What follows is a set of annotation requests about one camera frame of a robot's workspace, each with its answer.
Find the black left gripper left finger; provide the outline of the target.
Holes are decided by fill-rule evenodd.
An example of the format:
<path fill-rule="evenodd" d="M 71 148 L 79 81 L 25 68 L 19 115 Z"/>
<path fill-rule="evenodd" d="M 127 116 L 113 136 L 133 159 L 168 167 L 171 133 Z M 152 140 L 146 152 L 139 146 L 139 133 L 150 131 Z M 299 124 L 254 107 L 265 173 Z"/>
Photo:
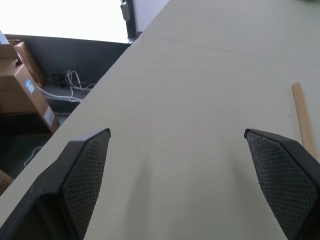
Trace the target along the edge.
<path fill-rule="evenodd" d="M 0 240 L 83 240 L 97 203 L 111 131 L 69 141 L 0 227 Z"/>

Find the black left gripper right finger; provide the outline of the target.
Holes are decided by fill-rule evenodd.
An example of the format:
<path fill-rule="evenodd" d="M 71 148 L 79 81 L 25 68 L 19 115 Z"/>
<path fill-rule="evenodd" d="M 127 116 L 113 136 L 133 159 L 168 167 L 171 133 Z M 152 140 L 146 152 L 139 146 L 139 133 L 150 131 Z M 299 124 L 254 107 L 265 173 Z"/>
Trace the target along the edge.
<path fill-rule="evenodd" d="M 287 240 L 320 240 L 320 163 L 296 140 L 244 132 L 261 191 Z"/>

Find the wooden chopstick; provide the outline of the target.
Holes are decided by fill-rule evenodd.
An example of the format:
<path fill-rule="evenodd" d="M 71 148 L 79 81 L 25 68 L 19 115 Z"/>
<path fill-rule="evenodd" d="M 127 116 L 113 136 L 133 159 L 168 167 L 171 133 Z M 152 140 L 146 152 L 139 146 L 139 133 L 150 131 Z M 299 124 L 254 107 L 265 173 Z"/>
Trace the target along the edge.
<path fill-rule="evenodd" d="M 317 153 L 314 144 L 314 138 L 306 107 L 304 94 L 299 83 L 292 85 L 292 93 L 298 118 L 300 135 L 303 147 L 317 160 Z"/>

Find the cardboard box corner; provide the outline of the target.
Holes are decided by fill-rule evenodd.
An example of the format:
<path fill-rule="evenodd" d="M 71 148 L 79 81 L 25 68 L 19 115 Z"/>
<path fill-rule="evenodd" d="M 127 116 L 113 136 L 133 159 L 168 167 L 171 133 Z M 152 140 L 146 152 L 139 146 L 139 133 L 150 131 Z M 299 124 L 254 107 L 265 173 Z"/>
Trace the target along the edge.
<path fill-rule="evenodd" d="M 0 196 L 12 184 L 14 179 L 0 169 Z"/>

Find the large brown cardboard box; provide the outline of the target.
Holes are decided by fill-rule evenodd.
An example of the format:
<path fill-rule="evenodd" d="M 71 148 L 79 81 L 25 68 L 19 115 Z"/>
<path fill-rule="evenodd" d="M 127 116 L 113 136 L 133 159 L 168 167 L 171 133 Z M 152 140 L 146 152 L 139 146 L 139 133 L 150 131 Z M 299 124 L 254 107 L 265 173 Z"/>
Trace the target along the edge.
<path fill-rule="evenodd" d="M 54 134 L 59 122 L 23 64 L 0 60 L 0 136 Z"/>

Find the small brown cardboard box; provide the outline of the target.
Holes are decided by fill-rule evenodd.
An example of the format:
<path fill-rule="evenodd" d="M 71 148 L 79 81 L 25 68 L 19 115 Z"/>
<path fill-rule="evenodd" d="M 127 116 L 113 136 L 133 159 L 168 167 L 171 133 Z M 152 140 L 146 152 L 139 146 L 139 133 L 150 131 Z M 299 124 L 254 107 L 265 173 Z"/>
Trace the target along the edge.
<path fill-rule="evenodd" d="M 29 73 L 31 74 L 33 80 L 39 87 L 43 87 L 45 85 L 45 76 L 38 64 L 37 60 L 34 58 L 33 54 L 31 53 L 27 43 L 24 40 L 13 39 L 9 40 L 9 43 L 12 44 L 19 54 L 23 64 L 28 69 Z"/>

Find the dark window frame post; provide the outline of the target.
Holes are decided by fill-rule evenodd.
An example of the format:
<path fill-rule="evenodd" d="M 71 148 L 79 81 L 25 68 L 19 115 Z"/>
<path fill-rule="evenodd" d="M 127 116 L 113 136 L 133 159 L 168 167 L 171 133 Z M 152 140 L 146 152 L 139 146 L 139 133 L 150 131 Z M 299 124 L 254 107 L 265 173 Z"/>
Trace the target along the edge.
<path fill-rule="evenodd" d="M 128 18 L 128 20 L 125 20 L 127 35 L 128 35 L 128 42 L 129 44 L 132 44 L 143 32 L 137 30 L 134 0 L 122 0 L 122 1 L 128 12 L 125 14 L 126 18 Z"/>

